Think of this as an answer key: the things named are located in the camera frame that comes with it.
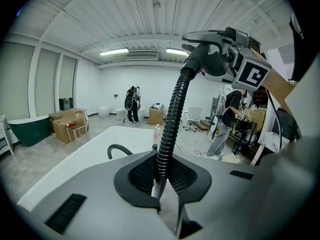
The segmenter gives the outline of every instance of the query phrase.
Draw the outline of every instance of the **cardboard box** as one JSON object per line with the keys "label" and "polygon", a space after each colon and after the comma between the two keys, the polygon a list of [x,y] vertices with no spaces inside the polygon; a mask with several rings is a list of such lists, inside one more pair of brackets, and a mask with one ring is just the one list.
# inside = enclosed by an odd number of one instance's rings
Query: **cardboard box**
{"label": "cardboard box", "polygon": [[244,109],[245,114],[250,118],[250,122],[256,123],[256,127],[254,133],[260,132],[264,126],[265,118],[266,118],[266,109],[258,109],[253,110],[251,108],[246,107]]}
{"label": "cardboard box", "polygon": [[149,109],[149,125],[164,124],[165,109],[150,108]]}
{"label": "cardboard box", "polygon": [[[86,122],[85,114],[83,109],[79,108],[72,108],[68,109],[63,112],[62,118],[55,120],[52,122],[52,126],[55,131],[56,137],[64,142],[64,143],[69,143],[69,135],[68,135],[68,130],[67,130],[67,124],[74,123],[76,122],[76,125],[82,126]],[[86,129],[83,127],[80,129],[81,135],[84,135],[86,133]],[[69,130],[70,138],[71,141],[73,142],[75,140],[75,135],[74,133]],[[76,136],[79,137],[79,131],[76,131]]]}
{"label": "cardboard box", "polygon": [[53,127],[53,122],[56,121],[56,120],[59,120],[63,117],[63,112],[60,111],[60,112],[57,112],[57,113],[51,113],[49,114],[49,118],[50,118],[50,128],[53,132],[55,132],[55,129]]}

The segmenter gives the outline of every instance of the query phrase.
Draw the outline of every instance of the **bottle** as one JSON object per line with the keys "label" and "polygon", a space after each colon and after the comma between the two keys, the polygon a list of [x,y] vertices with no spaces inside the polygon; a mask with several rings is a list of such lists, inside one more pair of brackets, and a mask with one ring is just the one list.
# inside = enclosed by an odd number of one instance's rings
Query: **bottle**
{"label": "bottle", "polygon": [[157,144],[158,147],[159,147],[159,144],[160,144],[160,125],[157,124],[155,127],[154,127],[154,132],[153,132],[153,143],[154,144]]}

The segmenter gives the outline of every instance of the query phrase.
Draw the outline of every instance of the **air conditioner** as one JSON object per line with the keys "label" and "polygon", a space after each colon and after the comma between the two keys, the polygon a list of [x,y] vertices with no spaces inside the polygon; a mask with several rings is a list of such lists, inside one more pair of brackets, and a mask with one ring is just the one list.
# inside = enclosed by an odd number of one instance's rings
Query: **air conditioner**
{"label": "air conditioner", "polygon": [[158,61],[158,52],[157,51],[132,51],[128,52],[126,55],[127,61]]}

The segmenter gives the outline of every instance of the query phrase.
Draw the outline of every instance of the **tiled floor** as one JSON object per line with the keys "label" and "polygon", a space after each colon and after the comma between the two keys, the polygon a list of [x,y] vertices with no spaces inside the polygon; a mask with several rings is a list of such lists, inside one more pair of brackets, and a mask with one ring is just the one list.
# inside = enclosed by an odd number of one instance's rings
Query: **tiled floor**
{"label": "tiled floor", "polygon": [[[80,146],[88,142],[90,139],[99,135],[107,128],[112,126],[125,126],[143,129],[154,129],[154,125],[147,124],[147,119],[142,120],[140,124],[131,124],[128,120],[123,124],[122,121],[116,120],[116,117],[110,115],[108,117],[100,118],[98,116],[91,116],[89,118],[89,131],[88,135],[84,135],[78,139],[79,145],[73,141],[65,144],[58,140],[55,135],[42,140],[32,147],[25,147],[18,145],[14,149],[16,159],[14,159],[9,152],[0,156],[0,176],[4,186],[7,189],[9,196],[13,202],[17,202],[37,181],[39,181],[46,173],[53,167],[63,161],[66,157],[72,154]],[[195,156],[194,151],[198,150],[201,153],[206,152],[212,140],[206,132],[192,132],[185,131],[180,127],[176,147],[174,153],[180,152],[189,153]],[[231,154],[231,148],[224,147],[224,154]],[[174,196],[173,189],[168,189],[168,195]],[[161,199],[162,213],[164,217],[171,220],[174,205],[172,202],[166,202],[166,195],[163,194]]]}

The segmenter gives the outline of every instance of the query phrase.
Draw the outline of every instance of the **white stool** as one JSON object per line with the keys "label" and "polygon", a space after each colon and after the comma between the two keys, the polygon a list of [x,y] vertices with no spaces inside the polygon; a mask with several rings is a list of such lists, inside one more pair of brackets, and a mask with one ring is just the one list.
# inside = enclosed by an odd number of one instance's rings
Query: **white stool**
{"label": "white stool", "polygon": [[124,108],[117,108],[115,110],[116,112],[116,119],[117,120],[123,120],[125,119],[125,115],[126,115],[126,112],[125,112],[125,109]]}
{"label": "white stool", "polygon": [[105,118],[110,114],[110,107],[101,106],[98,108],[98,116],[100,118]]}

